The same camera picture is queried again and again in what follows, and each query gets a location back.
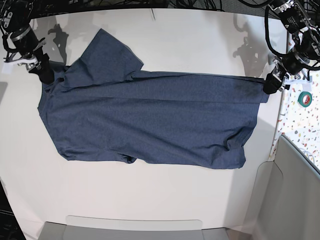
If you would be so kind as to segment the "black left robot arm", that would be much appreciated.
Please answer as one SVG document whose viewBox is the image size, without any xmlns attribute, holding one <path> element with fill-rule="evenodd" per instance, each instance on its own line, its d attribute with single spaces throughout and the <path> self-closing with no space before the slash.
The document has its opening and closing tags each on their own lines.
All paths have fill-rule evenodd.
<svg viewBox="0 0 320 240">
<path fill-rule="evenodd" d="M 281 23 L 291 35 L 294 46 L 287 53 L 276 51 L 271 44 L 269 35 L 269 13 L 278 15 Z M 320 62 L 320 30 L 313 25 L 305 8 L 297 0 L 271 0 L 264 12 L 265 40 L 269 50 L 274 55 L 275 64 L 271 73 L 267 74 L 263 91 L 274 94 L 284 89 L 288 90 L 290 84 L 286 79 L 297 75 L 301 70 L 318 71 L 319 66 L 311 66 L 310 62 Z"/>
</svg>

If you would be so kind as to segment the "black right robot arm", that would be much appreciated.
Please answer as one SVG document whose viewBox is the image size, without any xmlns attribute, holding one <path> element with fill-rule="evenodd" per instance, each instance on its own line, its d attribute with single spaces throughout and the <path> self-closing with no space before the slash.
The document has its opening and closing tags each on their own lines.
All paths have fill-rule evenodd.
<svg viewBox="0 0 320 240">
<path fill-rule="evenodd" d="M 54 82 L 48 54 L 43 52 L 46 39 L 38 39 L 30 21 L 34 0 L 5 0 L 0 10 L 0 31 L 6 51 L 6 66 L 24 65 L 46 85 Z"/>
</svg>

